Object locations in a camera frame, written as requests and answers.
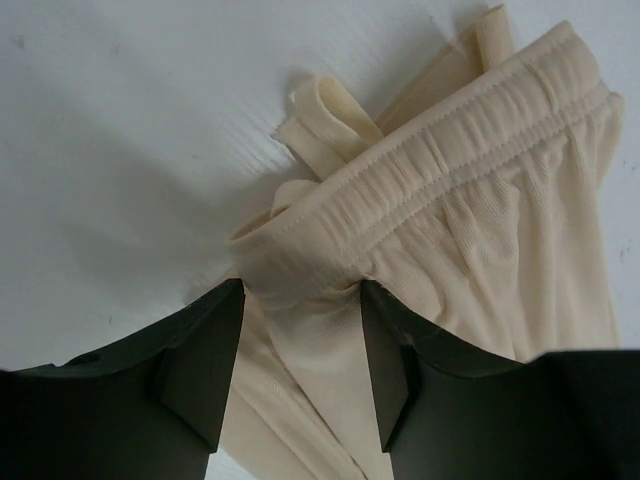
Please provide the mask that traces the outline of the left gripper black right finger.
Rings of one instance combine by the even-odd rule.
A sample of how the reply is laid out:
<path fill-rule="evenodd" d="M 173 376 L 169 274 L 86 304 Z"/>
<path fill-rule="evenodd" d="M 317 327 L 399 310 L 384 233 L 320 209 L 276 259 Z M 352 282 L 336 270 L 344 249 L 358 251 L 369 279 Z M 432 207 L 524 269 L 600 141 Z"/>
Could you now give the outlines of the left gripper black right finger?
<path fill-rule="evenodd" d="M 361 314 L 382 450 L 398 479 L 635 479 L 639 355 L 519 363 L 407 308 L 374 281 Z"/>

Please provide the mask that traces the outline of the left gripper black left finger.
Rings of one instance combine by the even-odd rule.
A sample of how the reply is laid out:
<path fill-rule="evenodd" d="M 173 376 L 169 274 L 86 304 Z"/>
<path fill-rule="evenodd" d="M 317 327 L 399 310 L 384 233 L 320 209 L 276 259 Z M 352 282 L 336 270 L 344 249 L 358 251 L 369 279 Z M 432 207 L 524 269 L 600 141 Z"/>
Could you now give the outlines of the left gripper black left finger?
<path fill-rule="evenodd" d="M 1 375 L 5 479 L 202 479 L 219 445 L 245 295 L 229 279 L 64 365 Z"/>

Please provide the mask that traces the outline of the beige trousers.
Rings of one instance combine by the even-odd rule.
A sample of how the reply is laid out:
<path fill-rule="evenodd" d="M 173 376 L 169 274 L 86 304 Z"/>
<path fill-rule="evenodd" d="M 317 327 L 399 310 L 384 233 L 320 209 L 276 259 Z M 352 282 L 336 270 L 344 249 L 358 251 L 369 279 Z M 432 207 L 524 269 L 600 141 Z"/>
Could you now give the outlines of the beige trousers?
<path fill-rule="evenodd" d="M 224 450 L 259 479 L 389 479 L 361 324 L 373 279 L 494 354 L 619 344 L 598 190 L 622 98 L 568 22 L 489 10 L 372 120 L 331 77 L 278 129 L 315 173 L 230 241 L 246 286 Z"/>

